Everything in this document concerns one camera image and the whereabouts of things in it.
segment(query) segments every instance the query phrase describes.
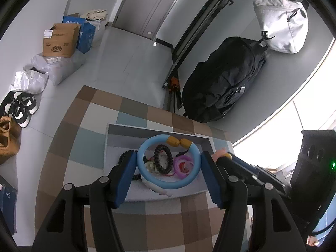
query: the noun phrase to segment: checkered rug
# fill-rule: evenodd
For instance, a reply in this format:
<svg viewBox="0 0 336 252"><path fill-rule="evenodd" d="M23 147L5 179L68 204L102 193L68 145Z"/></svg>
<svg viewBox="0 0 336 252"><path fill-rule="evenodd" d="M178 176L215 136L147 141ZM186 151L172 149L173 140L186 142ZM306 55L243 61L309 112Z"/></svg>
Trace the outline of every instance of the checkered rug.
<svg viewBox="0 0 336 252"><path fill-rule="evenodd" d="M84 86L70 105L48 150L40 176L35 229L40 228L66 183L91 184L103 175L107 123L209 137L214 149L232 150L227 134L170 112ZM208 192L151 202L123 203L113 210L125 251L208 252L217 239L224 210ZM84 211L88 247L94 251L90 209ZM250 221L242 251L247 249Z"/></svg>

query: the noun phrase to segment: blue box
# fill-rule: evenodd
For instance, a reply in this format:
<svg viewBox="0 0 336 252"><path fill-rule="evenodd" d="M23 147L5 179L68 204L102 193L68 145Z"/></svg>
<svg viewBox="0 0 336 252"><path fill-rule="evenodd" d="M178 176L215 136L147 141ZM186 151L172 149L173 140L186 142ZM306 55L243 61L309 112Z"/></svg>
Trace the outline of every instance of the blue box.
<svg viewBox="0 0 336 252"><path fill-rule="evenodd" d="M77 41L77 49L83 54L88 52L91 48L96 27L88 22L84 18L74 16L64 16L63 23L78 23L81 25L79 30L79 37Z"/></svg>

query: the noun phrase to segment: beige cloth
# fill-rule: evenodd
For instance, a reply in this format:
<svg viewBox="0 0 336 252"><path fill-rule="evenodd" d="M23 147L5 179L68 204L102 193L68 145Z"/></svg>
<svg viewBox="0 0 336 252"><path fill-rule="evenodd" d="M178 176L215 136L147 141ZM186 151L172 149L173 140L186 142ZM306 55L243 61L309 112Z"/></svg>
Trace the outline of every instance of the beige cloth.
<svg viewBox="0 0 336 252"><path fill-rule="evenodd" d="M94 9L90 10L87 13L81 15L81 18L89 19L89 20L104 20L106 19L107 11L106 9Z"/></svg>

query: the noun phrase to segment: black backpack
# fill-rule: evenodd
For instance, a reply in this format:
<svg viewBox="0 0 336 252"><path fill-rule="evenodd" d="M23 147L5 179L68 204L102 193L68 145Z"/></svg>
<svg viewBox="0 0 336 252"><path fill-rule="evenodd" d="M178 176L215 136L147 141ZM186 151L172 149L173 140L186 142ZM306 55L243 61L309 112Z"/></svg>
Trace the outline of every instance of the black backpack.
<svg viewBox="0 0 336 252"><path fill-rule="evenodd" d="M183 88L184 116L202 123L224 117L265 63L267 46L261 41L227 38L199 62Z"/></svg>

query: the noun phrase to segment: brown bag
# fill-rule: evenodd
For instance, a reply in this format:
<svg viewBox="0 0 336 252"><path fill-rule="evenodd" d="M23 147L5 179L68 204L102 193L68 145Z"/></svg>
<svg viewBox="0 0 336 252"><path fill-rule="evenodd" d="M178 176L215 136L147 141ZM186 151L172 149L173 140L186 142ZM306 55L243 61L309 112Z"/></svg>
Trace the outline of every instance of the brown bag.
<svg viewBox="0 0 336 252"><path fill-rule="evenodd" d="M21 133L21 127L13 118L3 116L0 119L0 132L10 132L15 138L18 138Z"/></svg>
<svg viewBox="0 0 336 252"><path fill-rule="evenodd" d="M0 164L19 152L20 145L17 139L10 133L0 132Z"/></svg>
<svg viewBox="0 0 336 252"><path fill-rule="evenodd" d="M0 119L0 164L18 153L20 133L21 127L12 118L3 116Z"/></svg>

